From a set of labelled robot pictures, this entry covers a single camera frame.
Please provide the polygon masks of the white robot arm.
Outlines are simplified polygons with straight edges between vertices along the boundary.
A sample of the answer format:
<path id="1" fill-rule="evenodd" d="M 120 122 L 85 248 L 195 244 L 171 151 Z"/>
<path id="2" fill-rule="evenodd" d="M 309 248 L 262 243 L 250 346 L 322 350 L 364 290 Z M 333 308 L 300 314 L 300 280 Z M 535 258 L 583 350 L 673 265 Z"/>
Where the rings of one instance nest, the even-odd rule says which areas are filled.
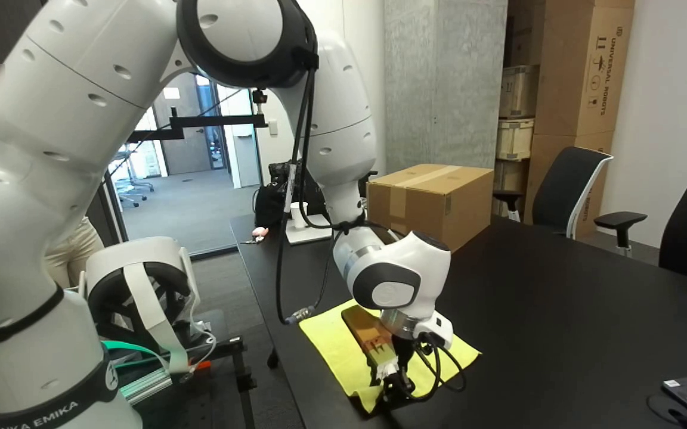
<path id="1" fill-rule="evenodd" d="M 183 70 L 266 87 L 300 119 L 306 168 L 340 234 L 333 260 L 357 305 L 405 340 L 449 324 L 433 308 L 447 249 L 418 234 L 385 243 L 364 218 L 368 94 L 348 44 L 318 31 L 299 0 L 45 0 L 0 66 L 0 429 L 140 422 L 85 299 L 48 275 L 43 254 Z"/>

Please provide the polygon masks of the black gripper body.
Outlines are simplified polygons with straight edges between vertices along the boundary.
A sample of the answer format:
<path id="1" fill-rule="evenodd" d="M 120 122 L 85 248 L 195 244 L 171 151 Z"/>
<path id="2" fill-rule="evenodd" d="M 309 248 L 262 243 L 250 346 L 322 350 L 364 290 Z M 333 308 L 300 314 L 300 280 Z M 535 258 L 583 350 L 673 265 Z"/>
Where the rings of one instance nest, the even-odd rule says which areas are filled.
<path id="1" fill-rule="evenodd" d="M 408 318 L 390 309 L 364 316 L 364 361 L 370 383 L 381 387 L 381 398 L 411 398 L 414 380 L 408 364 L 414 353 L 433 353 L 454 340 L 454 324 L 432 311 L 427 318 Z"/>

